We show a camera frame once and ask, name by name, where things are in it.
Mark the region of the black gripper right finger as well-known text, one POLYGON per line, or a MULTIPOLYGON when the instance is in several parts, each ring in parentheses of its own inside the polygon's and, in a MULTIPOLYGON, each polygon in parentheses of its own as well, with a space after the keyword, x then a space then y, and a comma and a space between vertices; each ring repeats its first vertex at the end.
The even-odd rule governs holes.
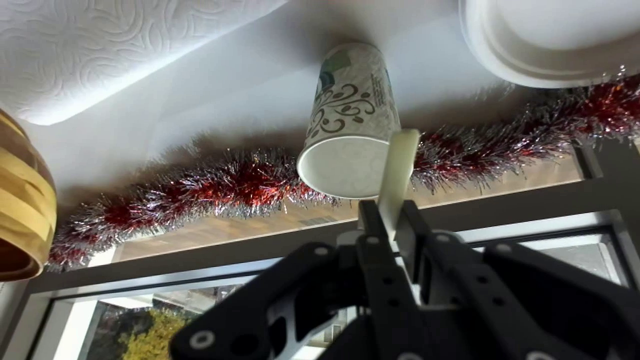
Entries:
POLYGON ((519 242, 495 241, 479 253, 434 233, 411 200, 396 242, 421 300, 474 312, 509 359, 640 360, 636 291, 519 242))

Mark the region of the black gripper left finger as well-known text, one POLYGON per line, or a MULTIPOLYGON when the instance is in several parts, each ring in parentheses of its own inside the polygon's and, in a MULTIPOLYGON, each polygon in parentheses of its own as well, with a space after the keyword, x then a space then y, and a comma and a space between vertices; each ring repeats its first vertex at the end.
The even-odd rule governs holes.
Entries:
POLYGON ((302 245, 171 340, 172 360, 293 360, 338 311, 358 307, 318 360, 396 360, 411 342, 394 331, 421 327, 413 289, 372 200, 358 204, 353 245, 302 245))

